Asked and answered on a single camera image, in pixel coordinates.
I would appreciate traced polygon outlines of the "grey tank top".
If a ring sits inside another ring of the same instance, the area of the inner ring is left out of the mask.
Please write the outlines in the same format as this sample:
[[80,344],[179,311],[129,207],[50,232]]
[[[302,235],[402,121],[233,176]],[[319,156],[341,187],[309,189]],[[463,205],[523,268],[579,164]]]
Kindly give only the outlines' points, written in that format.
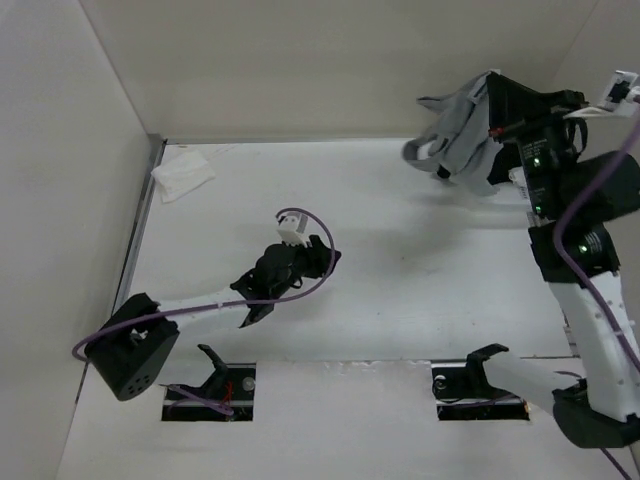
[[488,180],[501,149],[489,136],[487,80],[494,72],[481,73],[452,93],[416,100],[436,119],[403,146],[401,156],[408,165],[479,197],[497,193]]

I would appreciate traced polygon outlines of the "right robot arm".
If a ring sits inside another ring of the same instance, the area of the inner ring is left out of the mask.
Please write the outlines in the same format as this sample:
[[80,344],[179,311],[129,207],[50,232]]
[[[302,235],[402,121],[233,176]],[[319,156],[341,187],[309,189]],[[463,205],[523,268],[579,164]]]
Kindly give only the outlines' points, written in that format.
[[622,297],[620,261],[606,223],[639,208],[632,131],[622,146],[583,159],[589,117],[636,106],[638,90],[614,84],[589,106],[564,90],[540,93],[504,75],[487,78],[489,135],[517,148],[532,208],[528,234],[542,277],[569,323],[585,377],[572,380],[491,344],[467,356],[473,394],[514,394],[549,413],[582,449],[621,449],[639,441],[639,347]]

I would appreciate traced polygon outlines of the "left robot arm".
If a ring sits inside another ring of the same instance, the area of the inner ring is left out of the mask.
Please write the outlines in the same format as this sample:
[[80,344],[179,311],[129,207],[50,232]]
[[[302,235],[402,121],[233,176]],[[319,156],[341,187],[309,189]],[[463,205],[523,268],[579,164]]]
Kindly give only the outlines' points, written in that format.
[[[302,235],[283,240],[268,246],[252,268],[218,292],[179,301],[154,300],[146,293],[131,296],[74,353],[96,369],[121,402],[139,396],[154,383],[214,398],[224,387],[222,360],[198,341],[199,336],[248,328],[270,315],[276,305],[308,296],[304,281],[322,285],[341,257],[329,238]],[[168,366],[180,338],[196,343],[214,365],[197,366],[190,385],[182,376],[171,374]]]

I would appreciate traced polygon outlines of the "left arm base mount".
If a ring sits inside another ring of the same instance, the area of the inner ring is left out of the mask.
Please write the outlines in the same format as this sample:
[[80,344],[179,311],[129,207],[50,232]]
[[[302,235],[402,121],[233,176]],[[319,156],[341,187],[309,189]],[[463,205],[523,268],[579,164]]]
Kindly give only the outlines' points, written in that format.
[[231,364],[228,367],[226,379],[213,393],[211,400],[230,409],[230,415],[215,411],[178,392],[167,390],[161,420],[191,423],[251,422],[254,417],[256,373],[255,364]]

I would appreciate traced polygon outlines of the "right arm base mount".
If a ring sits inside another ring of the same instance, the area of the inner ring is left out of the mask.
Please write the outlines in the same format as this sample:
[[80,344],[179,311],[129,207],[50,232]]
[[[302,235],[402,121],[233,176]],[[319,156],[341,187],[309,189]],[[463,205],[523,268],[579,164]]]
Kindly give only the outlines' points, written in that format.
[[529,421],[525,400],[501,389],[472,385],[462,360],[431,363],[432,395],[439,421]]

